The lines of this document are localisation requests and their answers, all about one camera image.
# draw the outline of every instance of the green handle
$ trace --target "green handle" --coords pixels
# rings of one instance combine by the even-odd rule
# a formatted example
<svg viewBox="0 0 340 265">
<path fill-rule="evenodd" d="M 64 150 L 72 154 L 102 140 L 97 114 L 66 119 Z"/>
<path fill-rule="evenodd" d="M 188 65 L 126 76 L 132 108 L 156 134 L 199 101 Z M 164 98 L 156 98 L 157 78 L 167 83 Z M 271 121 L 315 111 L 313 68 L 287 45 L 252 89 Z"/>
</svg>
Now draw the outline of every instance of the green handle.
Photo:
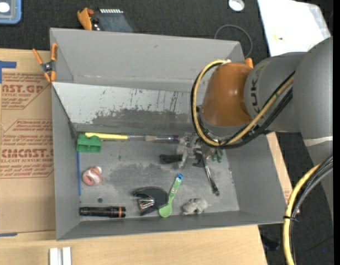
<svg viewBox="0 0 340 265">
<path fill-rule="evenodd" d="M 177 176 L 175 181 L 174 181 L 174 184 L 172 185 L 172 188 L 171 188 L 171 191 L 170 191 L 170 194 L 169 194 L 169 203 L 171 203 L 172 200 L 175 198 L 181 182 L 182 182 L 182 179 Z"/>
</svg>

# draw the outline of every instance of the green clip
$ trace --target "green clip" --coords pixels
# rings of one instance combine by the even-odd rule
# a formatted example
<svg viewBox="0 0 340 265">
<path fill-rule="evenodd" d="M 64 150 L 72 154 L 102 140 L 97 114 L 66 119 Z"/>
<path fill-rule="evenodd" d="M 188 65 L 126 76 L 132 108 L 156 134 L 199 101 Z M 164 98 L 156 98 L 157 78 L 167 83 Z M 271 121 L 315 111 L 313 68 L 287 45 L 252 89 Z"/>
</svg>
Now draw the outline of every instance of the green clip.
<svg viewBox="0 0 340 265">
<path fill-rule="evenodd" d="M 101 146 L 102 141 L 96 135 L 87 137 L 81 134 L 77 137 L 76 151 L 78 152 L 98 153 L 101 150 Z"/>
</svg>

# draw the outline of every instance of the yellow marker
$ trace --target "yellow marker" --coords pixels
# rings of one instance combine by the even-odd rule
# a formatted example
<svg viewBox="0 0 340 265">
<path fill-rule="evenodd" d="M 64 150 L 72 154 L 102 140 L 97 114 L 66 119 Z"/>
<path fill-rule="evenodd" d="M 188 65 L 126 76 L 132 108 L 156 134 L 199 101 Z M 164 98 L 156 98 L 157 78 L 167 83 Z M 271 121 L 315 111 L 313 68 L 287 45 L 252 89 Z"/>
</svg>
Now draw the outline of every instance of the yellow marker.
<svg viewBox="0 0 340 265">
<path fill-rule="evenodd" d="M 98 136 L 101 140 L 129 140 L 129 135 L 117 135 L 117 134 L 101 134 L 98 132 L 86 132 L 85 135 L 87 137 L 91 137 L 93 135 Z"/>
</svg>

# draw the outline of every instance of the white round object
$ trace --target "white round object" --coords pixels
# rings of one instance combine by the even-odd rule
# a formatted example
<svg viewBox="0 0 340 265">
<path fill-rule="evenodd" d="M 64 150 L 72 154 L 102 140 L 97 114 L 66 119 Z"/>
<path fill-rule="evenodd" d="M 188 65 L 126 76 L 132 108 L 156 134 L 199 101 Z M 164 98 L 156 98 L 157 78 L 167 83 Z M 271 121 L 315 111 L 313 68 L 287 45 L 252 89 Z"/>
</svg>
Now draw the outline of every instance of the white round object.
<svg viewBox="0 0 340 265">
<path fill-rule="evenodd" d="M 0 2 L 0 13 L 7 13 L 10 11 L 10 5 L 6 2 Z"/>
<path fill-rule="evenodd" d="M 242 0 L 229 0 L 228 5 L 236 12 L 240 12 L 245 8 L 245 3 Z"/>
</svg>

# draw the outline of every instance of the cardboard sheet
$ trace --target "cardboard sheet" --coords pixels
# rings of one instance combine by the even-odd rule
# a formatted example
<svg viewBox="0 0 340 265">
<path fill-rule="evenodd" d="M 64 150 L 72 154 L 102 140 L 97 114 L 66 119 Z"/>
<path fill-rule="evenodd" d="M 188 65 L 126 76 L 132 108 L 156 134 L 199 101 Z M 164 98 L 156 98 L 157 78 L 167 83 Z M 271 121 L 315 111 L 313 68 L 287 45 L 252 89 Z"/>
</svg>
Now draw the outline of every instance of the cardboard sheet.
<svg viewBox="0 0 340 265">
<path fill-rule="evenodd" d="M 31 50 L 0 49 L 0 61 L 15 62 L 0 63 L 0 234 L 53 230 L 51 85 Z"/>
</svg>

